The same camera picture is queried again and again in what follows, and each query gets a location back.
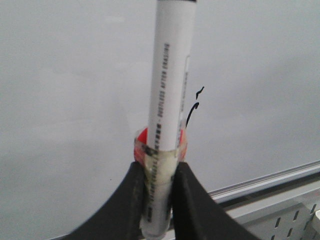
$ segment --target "perforated metal panel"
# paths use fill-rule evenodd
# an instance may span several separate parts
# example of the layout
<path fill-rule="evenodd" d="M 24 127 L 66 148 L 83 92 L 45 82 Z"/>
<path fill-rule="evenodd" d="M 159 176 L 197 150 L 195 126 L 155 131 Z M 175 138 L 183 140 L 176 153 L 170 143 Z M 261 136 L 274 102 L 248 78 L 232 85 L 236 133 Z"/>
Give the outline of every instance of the perforated metal panel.
<path fill-rule="evenodd" d="M 263 240 L 312 240 L 320 236 L 312 228 L 320 209 L 320 181 L 236 207 L 228 213 Z"/>

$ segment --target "white whiteboard surface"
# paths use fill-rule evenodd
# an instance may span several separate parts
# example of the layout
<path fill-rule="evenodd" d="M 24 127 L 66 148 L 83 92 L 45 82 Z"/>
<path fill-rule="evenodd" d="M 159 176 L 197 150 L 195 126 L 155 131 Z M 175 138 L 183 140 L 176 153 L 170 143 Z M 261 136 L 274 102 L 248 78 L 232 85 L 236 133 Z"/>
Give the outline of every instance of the white whiteboard surface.
<path fill-rule="evenodd" d="M 147 125 L 156 1 L 0 1 L 0 239 L 70 232 Z M 320 1 L 198 3 L 186 160 L 208 191 L 320 159 Z"/>

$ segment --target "clear tape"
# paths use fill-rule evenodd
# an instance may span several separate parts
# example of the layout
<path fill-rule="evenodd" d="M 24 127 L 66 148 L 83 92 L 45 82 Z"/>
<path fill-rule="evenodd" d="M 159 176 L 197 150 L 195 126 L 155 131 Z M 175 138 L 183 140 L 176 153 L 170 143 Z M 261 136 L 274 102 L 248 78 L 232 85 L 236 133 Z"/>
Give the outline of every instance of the clear tape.
<path fill-rule="evenodd" d="M 171 189 L 178 162 L 185 159 L 187 136 L 185 122 L 181 126 L 180 144 L 171 151 L 159 151 L 138 140 L 144 130 L 134 139 L 134 158 L 144 167 L 146 195 L 142 212 L 142 233 L 150 240 L 161 239 L 169 227 L 171 218 Z"/>

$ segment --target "white marker barrel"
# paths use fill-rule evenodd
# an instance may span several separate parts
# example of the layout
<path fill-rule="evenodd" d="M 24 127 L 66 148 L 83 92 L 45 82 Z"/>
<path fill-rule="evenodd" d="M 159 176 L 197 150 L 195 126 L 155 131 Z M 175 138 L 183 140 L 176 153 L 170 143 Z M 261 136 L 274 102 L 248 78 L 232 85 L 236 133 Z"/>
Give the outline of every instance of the white marker barrel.
<path fill-rule="evenodd" d="M 195 0 L 157 1 L 147 145 L 160 152 L 179 146 L 195 12 Z M 146 175 L 152 175 L 141 219 L 147 240 L 160 240 L 168 230 L 177 163 L 174 155 L 146 165 Z"/>

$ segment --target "whiteboard marker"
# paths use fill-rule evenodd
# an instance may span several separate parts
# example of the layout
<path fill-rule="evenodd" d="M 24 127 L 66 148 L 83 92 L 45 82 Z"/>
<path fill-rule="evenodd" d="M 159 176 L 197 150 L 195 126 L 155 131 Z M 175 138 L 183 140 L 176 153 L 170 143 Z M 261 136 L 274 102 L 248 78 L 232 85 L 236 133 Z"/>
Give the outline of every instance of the whiteboard marker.
<path fill-rule="evenodd" d="M 147 193 L 141 218 L 147 240 L 162 239 L 170 223 L 195 12 L 195 0 L 157 0 L 147 131 L 147 146 L 156 154 L 145 156 Z"/>

